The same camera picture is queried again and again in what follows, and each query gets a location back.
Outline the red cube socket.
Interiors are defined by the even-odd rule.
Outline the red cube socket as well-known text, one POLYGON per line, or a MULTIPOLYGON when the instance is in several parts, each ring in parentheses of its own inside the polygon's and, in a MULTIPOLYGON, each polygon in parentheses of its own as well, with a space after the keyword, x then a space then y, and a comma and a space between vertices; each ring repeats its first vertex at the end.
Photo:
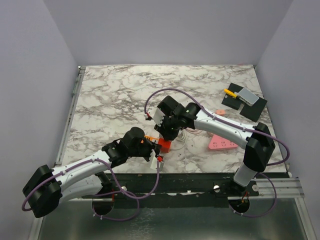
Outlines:
POLYGON ((164 140, 163 138, 159 138, 158 144, 161 146, 160 151, 162 153, 169 153, 171 150, 172 142, 170 140, 164 140))

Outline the pink triangular power strip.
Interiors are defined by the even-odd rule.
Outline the pink triangular power strip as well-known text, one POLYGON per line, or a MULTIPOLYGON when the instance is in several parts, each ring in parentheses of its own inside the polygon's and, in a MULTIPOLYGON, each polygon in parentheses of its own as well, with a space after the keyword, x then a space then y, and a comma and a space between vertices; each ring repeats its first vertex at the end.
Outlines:
POLYGON ((237 144, 216 134, 212 136, 210 143, 208 144, 208 149, 210 151, 224 151, 233 150, 237 148, 237 144))

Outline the small pink charger adapter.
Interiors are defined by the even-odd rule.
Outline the small pink charger adapter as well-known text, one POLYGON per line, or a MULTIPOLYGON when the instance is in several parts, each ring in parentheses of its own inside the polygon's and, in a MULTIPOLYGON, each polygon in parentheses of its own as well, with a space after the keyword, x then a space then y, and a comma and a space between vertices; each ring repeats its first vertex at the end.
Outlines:
POLYGON ((226 114, 226 111, 224 109, 217 109, 215 113, 219 116, 224 116, 226 114))

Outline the orange power strip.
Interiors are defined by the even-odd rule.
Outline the orange power strip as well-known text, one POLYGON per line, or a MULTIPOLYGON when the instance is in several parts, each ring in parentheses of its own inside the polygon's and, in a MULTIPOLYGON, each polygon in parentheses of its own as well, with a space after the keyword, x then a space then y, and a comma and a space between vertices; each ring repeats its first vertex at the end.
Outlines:
POLYGON ((158 137, 153 137, 153 136, 148 136, 148 135, 145 135, 144 136, 147 140, 153 142, 153 143, 158 143, 159 142, 159 138, 158 137))

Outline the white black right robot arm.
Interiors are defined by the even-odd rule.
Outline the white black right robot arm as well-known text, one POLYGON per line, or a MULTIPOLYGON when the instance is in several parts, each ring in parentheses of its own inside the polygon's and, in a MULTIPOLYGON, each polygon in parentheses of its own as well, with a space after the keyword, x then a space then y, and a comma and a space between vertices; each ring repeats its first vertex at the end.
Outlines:
POLYGON ((197 103, 183 106, 166 96, 146 115, 155 122, 155 130, 166 140, 173 141, 180 130, 193 129, 212 133, 229 140, 244 150, 243 162, 236 170, 229 189, 240 196, 248 189, 251 179, 262 173, 275 150, 275 142, 264 123, 244 124, 210 113, 197 103))

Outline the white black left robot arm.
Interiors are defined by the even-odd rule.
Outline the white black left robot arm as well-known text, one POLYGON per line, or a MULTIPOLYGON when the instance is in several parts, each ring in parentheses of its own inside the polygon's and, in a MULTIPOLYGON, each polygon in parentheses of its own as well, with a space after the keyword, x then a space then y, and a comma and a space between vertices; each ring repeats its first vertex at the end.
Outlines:
POLYGON ((111 186, 105 181, 105 171, 130 158, 143 158, 158 170, 163 159, 160 151, 161 145, 146 138, 141 128, 132 127, 122 138, 107 143, 89 157, 60 167, 38 167, 22 189, 25 199, 21 209, 41 218, 63 201, 88 195, 106 197, 111 186))

